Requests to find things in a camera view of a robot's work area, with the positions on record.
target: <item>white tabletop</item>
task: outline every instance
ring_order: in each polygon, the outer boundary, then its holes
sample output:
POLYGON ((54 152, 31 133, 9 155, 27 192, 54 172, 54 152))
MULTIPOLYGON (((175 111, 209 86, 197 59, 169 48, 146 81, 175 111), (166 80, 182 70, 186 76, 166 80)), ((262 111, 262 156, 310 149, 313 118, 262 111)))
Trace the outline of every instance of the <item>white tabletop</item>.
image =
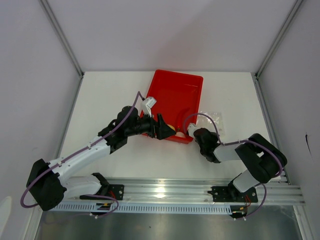
MULTIPOLYGON (((269 140, 252 76, 248 72, 186 72, 203 77, 199 111, 221 113, 225 135, 231 142, 260 133, 269 140)), ((61 156, 87 144, 132 105, 137 91, 146 95, 153 71, 86 72, 78 94, 61 156)), ((99 172, 114 178, 166 178, 230 180, 246 167, 241 161, 210 163, 196 142, 181 144, 142 135, 105 158, 83 168, 76 176, 99 172)))

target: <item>metal floor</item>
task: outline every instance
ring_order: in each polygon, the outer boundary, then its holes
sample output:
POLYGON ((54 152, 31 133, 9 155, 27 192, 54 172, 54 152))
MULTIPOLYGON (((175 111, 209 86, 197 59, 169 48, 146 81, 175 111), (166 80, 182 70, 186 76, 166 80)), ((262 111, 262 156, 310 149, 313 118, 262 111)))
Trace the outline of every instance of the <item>metal floor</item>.
POLYGON ((301 240, 292 206, 265 206, 247 221, 228 215, 115 213, 104 218, 46 212, 37 240, 301 240))

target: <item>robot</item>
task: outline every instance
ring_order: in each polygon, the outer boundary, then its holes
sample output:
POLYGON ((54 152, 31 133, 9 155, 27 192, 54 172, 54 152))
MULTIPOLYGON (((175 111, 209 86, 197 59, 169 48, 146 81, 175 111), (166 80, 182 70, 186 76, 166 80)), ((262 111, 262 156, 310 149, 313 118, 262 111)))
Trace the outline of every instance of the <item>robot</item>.
MULTIPOLYGON (((27 189, 21 198, 21 205, 25 208, 39 205, 43 211, 48 211, 61 201, 73 197, 90 199, 88 195, 109 196, 110 185, 100 173, 71 177, 95 160, 118 151, 127 144, 130 136, 145 134, 150 138, 163 140, 175 135, 176 132, 166 124, 160 113, 157 114, 157 120, 153 118, 151 108, 155 103, 153 97, 143 99, 141 117, 134 107, 135 103, 133 106, 125 106, 116 119, 83 148, 67 157, 59 157, 49 162, 43 159, 36 161, 27 180, 27 189), (28 191, 37 204, 24 204, 24 197, 28 191)), ((217 133, 196 127, 193 123, 188 126, 187 133, 195 139, 200 153, 209 162, 219 164, 228 160, 239 160, 247 167, 247 170, 236 176, 228 186, 213 186, 211 191, 208 191, 215 202, 243 203, 246 194, 255 192, 255 186, 274 178, 280 170, 270 152, 277 156, 282 167, 287 164, 286 157, 258 133, 252 135, 248 142, 234 145, 221 144, 217 133), (257 143, 263 146, 263 149, 249 142, 257 143)))

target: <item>white wall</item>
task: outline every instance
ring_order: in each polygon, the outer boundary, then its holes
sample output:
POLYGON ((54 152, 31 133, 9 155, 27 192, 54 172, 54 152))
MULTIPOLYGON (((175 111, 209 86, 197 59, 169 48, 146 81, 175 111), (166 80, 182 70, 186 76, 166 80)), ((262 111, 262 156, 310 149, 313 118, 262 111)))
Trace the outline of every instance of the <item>white wall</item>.
POLYGON ((49 0, 85 71, 256 72, 295 0, 49 0))
POLYGON ((17 240, 33 162, 52 159, 79 79, 37 0, 0 3, 0 201, 13 208, 1 240, 17 240))
POLYGON ((293 184, 320 236, 320 1, 307 0, 262 74, 262 89, 293 184), (310 152, 306 143, 306 134, 310 152))

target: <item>red plastic container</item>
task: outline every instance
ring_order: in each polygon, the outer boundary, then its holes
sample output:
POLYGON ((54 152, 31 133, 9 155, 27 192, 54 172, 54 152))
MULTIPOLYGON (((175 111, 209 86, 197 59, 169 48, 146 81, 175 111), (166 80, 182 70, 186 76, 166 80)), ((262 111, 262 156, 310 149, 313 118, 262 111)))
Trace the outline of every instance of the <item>red plastic container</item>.
MULTIPOLYGON (((154 119, 157 120, 157 114, 160 113, 164 121, 173 126, 176 132, 186 134, 183 122, 186 117, 199 110, 203 80, 202 76, 156 70, 147 93, 147 97, 156 99, 156 104, 151 109, 154 119)), ((197 116, 189 118, 185 127, 196 121, 197 116)), ((175 135, 167 140, 182 144, 188 144, 193 140, 192 137, 185 136, 175 135)))

